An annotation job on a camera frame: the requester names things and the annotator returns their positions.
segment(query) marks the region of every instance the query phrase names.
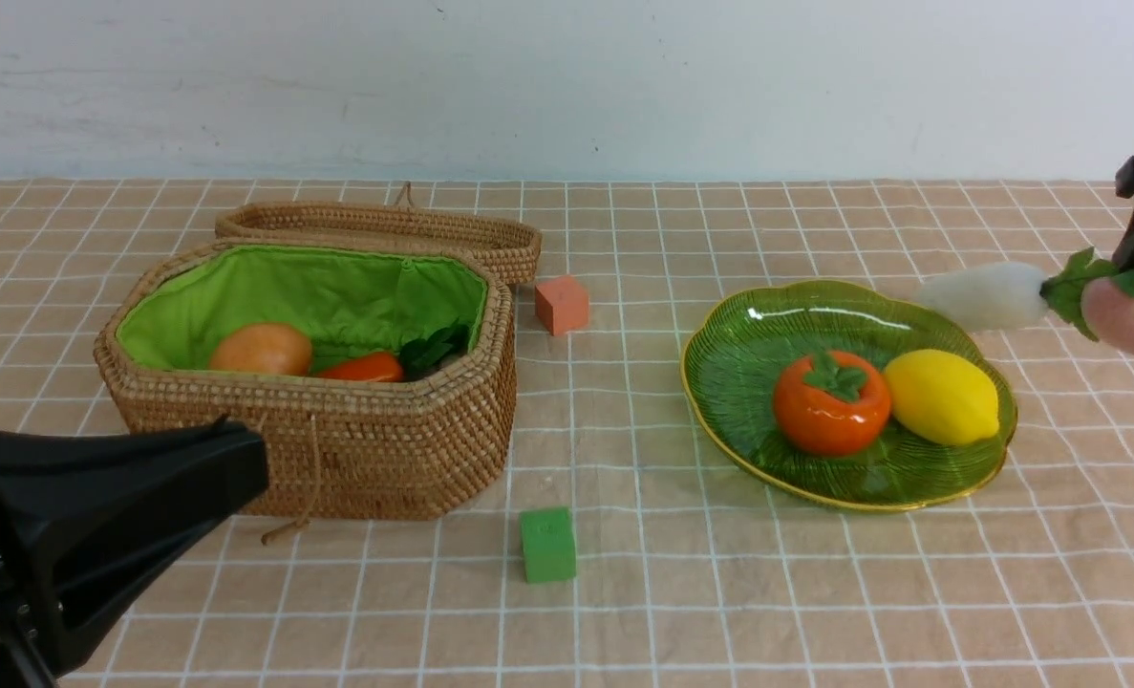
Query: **orange cube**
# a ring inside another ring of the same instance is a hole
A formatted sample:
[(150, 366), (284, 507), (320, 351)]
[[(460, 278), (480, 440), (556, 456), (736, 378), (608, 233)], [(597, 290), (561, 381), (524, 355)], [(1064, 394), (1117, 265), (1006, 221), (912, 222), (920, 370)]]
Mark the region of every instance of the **orange cube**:
[(536, 287), (536, 318), (549, 334), (559, 337), (587, 326), (587, 290), (569, 274), (556, 277)]

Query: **basket handle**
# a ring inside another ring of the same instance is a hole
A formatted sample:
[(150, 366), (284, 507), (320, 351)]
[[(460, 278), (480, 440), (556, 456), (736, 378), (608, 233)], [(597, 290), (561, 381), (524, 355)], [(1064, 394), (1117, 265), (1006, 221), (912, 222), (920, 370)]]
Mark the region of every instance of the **basket handle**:
[(397, 194), (397, 198), (392, 199), (391, 204), (400, 205), (401, 201), (405, 201), (406, 207), (417, 209), (417, 205), (414, 205), (414, 182), (406, 181), (401, 185), (401, 192)]
[[(261, 427), (264, 426), (264, 419), (265, 417), (261, 417), (261, 423), (257, 423), (257, 432), (261, 432)], [(316, 414), (311, 415), (311, 425), (312, 460), (314, 461), (313, 470), (316, 473), (316, 483), (314, 483), (314, 486), (312, 487), (312, 498), (307, 501), (307, 504), (304, 506), (304, 512), (299, 513), (299, 517), (295, 520), (284, 524), (284, 526), (274, 527), (273, 530), (261, 535), (262, 545), (273, 544), (273, 541), (279, 540), (279, 537), (305, 530), (308, 523), (311, 523), (311, 519), (308, 518), (310, 513), (312, 513), (312, 510), (316, 508), (316, 502), (321, 498), (321, 444), (319, 444), (318, 440), (319, 432), (316, 432)]]

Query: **green glass plate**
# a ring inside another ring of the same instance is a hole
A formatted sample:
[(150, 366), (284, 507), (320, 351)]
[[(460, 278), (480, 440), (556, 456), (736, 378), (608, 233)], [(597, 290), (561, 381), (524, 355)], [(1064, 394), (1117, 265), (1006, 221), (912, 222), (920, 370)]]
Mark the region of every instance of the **green glass plate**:
[[(996, 383), (999, 434), (942, 448), (890, 418), (862, 453), (824, 459), (798, 452), (778, 431), (771, 398), (779, 372), (816, 347), (854, 353), (877, 368), (916, 349), (963, 356)], [(794, 495), (864, 512), (906, 512), (970, 495), (1002, 469), (1016, 432), (1007, 380), (958, 325), (836, 280), (728, 296), (685, 345), (682, 382), (702, 427), (737, 466)]]

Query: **persimmon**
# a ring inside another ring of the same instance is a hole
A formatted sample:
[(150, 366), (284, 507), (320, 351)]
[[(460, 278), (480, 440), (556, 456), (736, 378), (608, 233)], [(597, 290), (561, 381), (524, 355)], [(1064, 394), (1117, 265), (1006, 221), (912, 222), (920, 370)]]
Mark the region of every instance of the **persimmon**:
[(316, 377), (355, 382), (401, 382), (405, 380), (405, 371), (401, 370), (399, 358), (390, 351), (375, 351), (322, 370)]
[(846, 457), (868, 448), (892, 409), (881, 372), (849, 351), (798, 358), (775, 384), (779, 430), (795, 448), (819, 457)]

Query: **lemon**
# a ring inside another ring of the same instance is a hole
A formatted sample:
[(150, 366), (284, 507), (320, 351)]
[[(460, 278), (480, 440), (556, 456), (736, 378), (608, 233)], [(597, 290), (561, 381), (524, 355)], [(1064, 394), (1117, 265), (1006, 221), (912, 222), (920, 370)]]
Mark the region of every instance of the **lemon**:
[(998, 434), (996, 383), (965, 358), (919, 349), (889, 362), (883, 372), (894, 417), (915, 435), (956, 448)]

